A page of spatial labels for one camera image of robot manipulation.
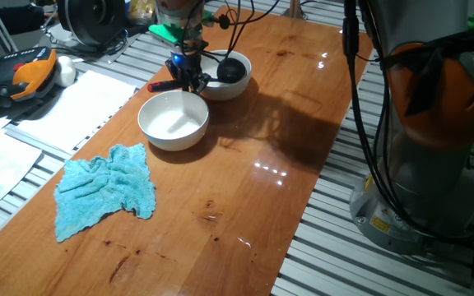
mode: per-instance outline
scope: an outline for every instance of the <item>metal base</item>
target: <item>metal base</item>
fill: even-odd
[[[309,19],[309,17],[304,14],[301,7],[299,9],[288,8],[281,15],[282,16],[288,16],[288,17],[291,17],[291,18],[295,18],[295,19],[298,19],[298,20],[303,20],[303,21],[306,21],[306,20]]]
[[[457,186],[444,196],[421,197],[394,184],[409,215],[446,235],[462,235],[474,219],[474,171],[465,169]],[[420,235],[383,201],[372,178],[356,185],[351,195],[351,216],[370,241],[391,252],[421,254],[447,252],[451,245]]]

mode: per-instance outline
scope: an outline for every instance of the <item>warning label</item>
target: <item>warning label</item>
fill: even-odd
[[[391,227],[391,225],[387,222],[384,222],[383,220],[381,220],[380,218],[378,218],[377,216],[373,216],[372,217],[372,220],[370,221],[370,223],[377,229],[387,233],[388,232],[388,229]]]
[[[403,222],[400,216],[394,214],[393,210],[387,208],[381,202],[378,202],[374,209],[370,224],[376,229],[401,240],[415,242],[420,237],[409,225]]]

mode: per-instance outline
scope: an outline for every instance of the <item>blue part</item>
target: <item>blue part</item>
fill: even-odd
[[[149,182],[146,149],[116,145],[106,160],[67,160],[54,191],[56,240],[60,243],[118,210],[149,219],[155,209],[155,185]]]

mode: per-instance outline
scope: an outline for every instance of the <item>wood grain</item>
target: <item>wood grain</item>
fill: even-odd
[[[0,233],[0,295],[268,295],[350,102],[339,30],[280,16],[250,24],[235,48],[253,64],[249,87],[209,103],[207,134],[189,150],[147,142],[137,113],[152,95],[138,91],[73,159],[143,143],[154,215],[120,211],[56,243],[61,171]],[[208,49],[230,38],[203,36]],[[371,49],[361,35],[360,55]],[[169,78],[162,69],[151,81]]]

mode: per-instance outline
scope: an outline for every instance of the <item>metal slatted surface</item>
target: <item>metal slatted surface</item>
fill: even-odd
[[[259,0],[254,3],[258,11],[264,12],[274,1]],[[237,1],[229,0],[229,4],[236,6]],[[223,1],[211,1],[206,4],[206,9],[214,12],[222,5],[225,5]],[[281,0],[272,14],[282,14],[289,5],[289,1]],[[243,2],[243,7],[251,8],[246,2]],[[340,3],[308,3],[303,10],[309,21],[338,27],[342,24],[343,7]],[[79,62],[77,70],[79,74],[92,70],[140,88],[164,65],[168,56],[169,50],[165,46],[149,34],[144,34],[112,64]],[[369,141],[372,141],[383,100],[383,78],[377,64],[368,65],[358,86],[365,128]],[[7,126],[7,134],[42,149],[44,153],[16,188],[0,201],[0,228],[62,168],[63,161],[72,156],[22,134],[16,129],[17,124],[19,120]],[[83,139],[73,153],[91,136]],[[470,276],[472,253],[468,250],[455,249],[444,257],[404,257],[373,245],[359,232],[351,221],[348,203],[354,184],[367,172],[349,110],[309,197],[299,228],[272,287],[272,294],[474,294],[471,289],[474,281]]]

